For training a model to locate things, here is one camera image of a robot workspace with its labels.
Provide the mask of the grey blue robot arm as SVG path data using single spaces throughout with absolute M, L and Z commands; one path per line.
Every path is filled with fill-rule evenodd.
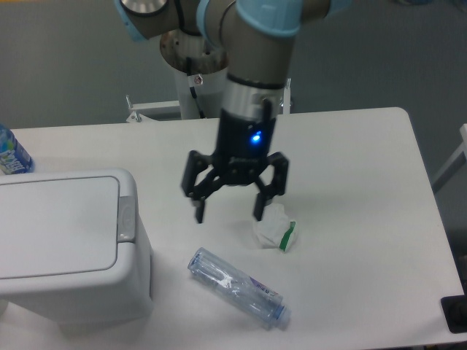
M 215 150 L 191 151 L 182 190 L 201 222 L 207 198 L 223 186 L 256 184 L 253 210 L 286 191 L 289 162 L 270 153 L 279 100 L 301 25 L 345 9 L 347 1 L 116 1 L 135 40 L 174 30 L 202 36 L 228 59 Z

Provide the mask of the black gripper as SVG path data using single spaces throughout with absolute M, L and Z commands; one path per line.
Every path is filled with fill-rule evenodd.
M 197 223 L 204 220 L 207 198 L 223 185 L 256 184 L 259 193 L 253 216 L 257 221 L 275 196 L 285 194 L 289 160 L 281 152 L 268 155 L 276 118 L 271 108 L 260 110 L 257 120 L 246 120 L 222 109 L 212 156 L 189 151 L 181 188 L 196 209 Z M 274 168 L 273 177 L 264 184 L 260 176 L 269 166 Z

